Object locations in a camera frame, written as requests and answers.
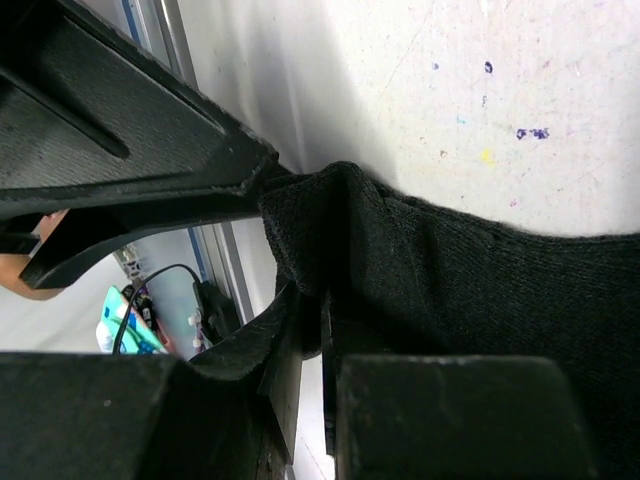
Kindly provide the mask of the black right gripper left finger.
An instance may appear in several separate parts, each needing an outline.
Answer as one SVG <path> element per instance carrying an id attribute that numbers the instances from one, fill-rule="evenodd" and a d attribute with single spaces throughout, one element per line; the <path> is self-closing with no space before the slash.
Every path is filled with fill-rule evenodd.
<path id="1" fill-rule="evenodd" d="M 294 456 L 301 296 L 191 360 L 5 352 L 5 479 L 280 479 Z"/>

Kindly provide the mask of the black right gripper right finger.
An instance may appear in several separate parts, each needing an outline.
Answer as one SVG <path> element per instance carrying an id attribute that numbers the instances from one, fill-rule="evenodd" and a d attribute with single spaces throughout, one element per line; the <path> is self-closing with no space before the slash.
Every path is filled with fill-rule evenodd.
<path id="1" fill-rule="evenodd" d="M 340 479 L 594 479 L 597 452 L 552 361 L 394 352 L 362 310 L 321 314 L 325 441 Z"/>

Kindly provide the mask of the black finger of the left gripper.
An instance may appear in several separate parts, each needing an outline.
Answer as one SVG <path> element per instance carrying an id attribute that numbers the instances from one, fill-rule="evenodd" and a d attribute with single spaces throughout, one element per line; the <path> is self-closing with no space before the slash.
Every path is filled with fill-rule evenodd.
<path id="1" fill-rule="evenodd" d="M 1 5 L 1 249 L 62 289 L 135 240 L 255 216 L 275 149 L 76 1 Z"/>

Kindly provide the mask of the black sock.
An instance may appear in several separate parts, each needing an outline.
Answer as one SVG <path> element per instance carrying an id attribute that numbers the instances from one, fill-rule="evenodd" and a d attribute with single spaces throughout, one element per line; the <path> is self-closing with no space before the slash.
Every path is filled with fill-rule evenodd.
<path id="1" fill-rule="evenodd" d="M 639 475 L 639 237 L 549 237 L 417 198 L 338 162 L 266 182 L 279 272 L 401 351 L 556 361 L 613 479 Z"/>

